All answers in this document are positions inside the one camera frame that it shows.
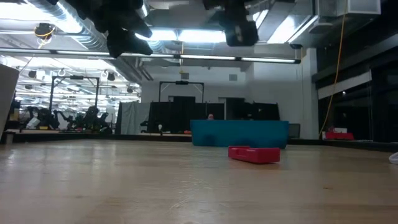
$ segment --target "ceiling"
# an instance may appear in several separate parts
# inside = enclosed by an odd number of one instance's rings
[[[260,41],[252,47],[228,47],[224,41],[221,27],[213,20],[216,10],[206,11],[201,0],[144,0],[145,5],[140,13],[145,15],[143,12],[147,12],[144,20],[154,33],[148,43],[156,53],[180,54],[183,52],[193,55],[297,58],[297,55],[300,54],[289,46],[288,40],[301,30],[303,30],[302,34],[292,41],[293,44],[302,44],[304,47],[325,47],[338,41],[340,34],[337,30],[341,28],[342,22],[342,17],[338,13],[338,4],[341,1],[344,0],[316,0],[315,7],[313,7],[313,0],[296,0],[294,3],[260,0],[248,3],[248,18],[256,21],[260,38]],[[63,17],[54,14],[53,6],[49,6],[46,0],[0,0],[0,47],[38,48],[42,41],[34,35],[33,30],[39,23],[46,22],[55,25],[57,29],[51,41],[43,45],[42,49],[106,50],[105,36],[97,32],[90,21],[82,21],[78,18],[76,11],[64,0],[60,1],[60,5],[62,8],[58,8],[57,13],[61,9],[61,16]],[[318,30],[316,33],[309,33],[311,26],[305,27],[305,25],[315,17],[315,14],[319,17],[319,22],[329,24],[327,30],[320,29],[321,31]],[[377,15],[362,13],[358,16],[349,13],[346,20],[346,33],[349,35],[356,31],[369,23],[375,16]],[[198,29],[201,30],[200,33],[189,34],[191,30]],[[3,54],[0,57],[0,62],[21,70],[31,58],[30,56],[18,57]],[[101,80],[101,86],[103,86],[99,89],[99,93],[103,95],[100,98],[101,101],[104,101],[101,104],[102,109],[104,109],[106,105],[115,106],[112,103],[112,98],[114,98],[114,101],[139,100],[140,89],[134,85],[135,92],[126,93],[127,86],[150,82],[151,80],[178,79],[175,72],[180,71],[180,67],[188,70],[188,72],[193,71],[191,77],[199,80],[200,77],[195,76],[195,69],[190,67],[208,68],[209,71],[211,68],[217,67],[217,69],[235,69],[234,73],[244,73],[250,64],[250,62],[217,60],[161,58],[141,60],[122,57],[117,60],[109,60],[108,58],[86,58],[83,60],[52,58],[49,55],[48,58],[33,58],[29,62],[22,72],[17,90],[19,92],[49,93],[50,88],[43,84],[49,84],[51,76],[60,71],[66,72],[67,75],[98,77]],[[40,73],[45,74],[43,80],[27,76],[30,70],[38,69]],[[107,81],[106,74],[108,72],[116,74],[115,81]],[[61,83],[56,87],[57,93],[84,94],[91,98],[90,95],[95,92],[95,87],[88,80],[64,80],[64,82],[68,84]],[[32,90],[26,90],[26,83],[36,84],[33,85]],[[78,87],[79,92],[68,90],[68,85],[76,86],[77,84],[80,85]],[[32,101],[38,95],[24,96],[24,98],[26,98],[26,101]],[[48,97],[46,97],[42,97],[44,99],[42,104],[48,101]],[[67,100],[65,101],[64,97],[60,97],[59,100],[70,103]],[[84,105],[88,102],[80,100],[79,103]]]

